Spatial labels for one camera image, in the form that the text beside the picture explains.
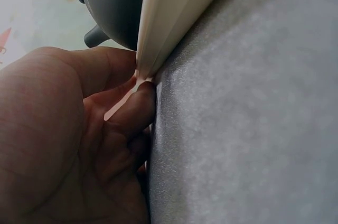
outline gray ceramic teapot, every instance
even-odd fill
[[[95,26],[84,36],[88,47],[113,39],[122,46],[136,50],[142,0],[79,0],[84,3]]]

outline patterned background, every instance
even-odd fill
[[[2,0],[0,69],[40,46],[85,49],[83,36],[95,25],[78,0]],[[105,46],[119,46],[114,41]]]

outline teapot spout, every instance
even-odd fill
[[[100,27],[96,25],[84,36],[84,43],[87,47],[93,48],[109,39],[110,38],[100,29]]]

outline gray fabric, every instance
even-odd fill
[[[338,223],[338,0],[216,0],[157,81],[152,223]]]

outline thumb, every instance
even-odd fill
[[[59,60],[74,70],[84,98],[121,85],[133,76],[136,69],[135,52],[117,48],[66,51],[43,47],[30,52],[27,57],[41,55]]]

